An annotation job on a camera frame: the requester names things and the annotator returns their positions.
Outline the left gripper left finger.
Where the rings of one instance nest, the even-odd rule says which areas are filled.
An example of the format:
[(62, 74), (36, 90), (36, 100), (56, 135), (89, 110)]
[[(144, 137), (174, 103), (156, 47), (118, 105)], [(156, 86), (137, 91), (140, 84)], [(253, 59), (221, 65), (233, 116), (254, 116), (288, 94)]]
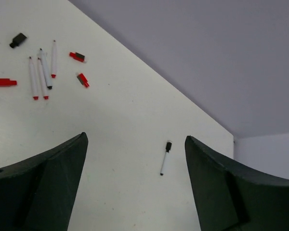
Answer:
[(0, 231), (66, 231), (88, 148), (81, 133), (0, 168)]

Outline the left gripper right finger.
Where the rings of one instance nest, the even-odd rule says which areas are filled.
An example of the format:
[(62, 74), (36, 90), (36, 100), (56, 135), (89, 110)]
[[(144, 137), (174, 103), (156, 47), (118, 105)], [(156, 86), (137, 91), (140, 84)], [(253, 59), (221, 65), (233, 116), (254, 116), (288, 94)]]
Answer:
[(289, 180), (241, 164), (192, 136), (186, 163), (203, 231), (289, 231)]

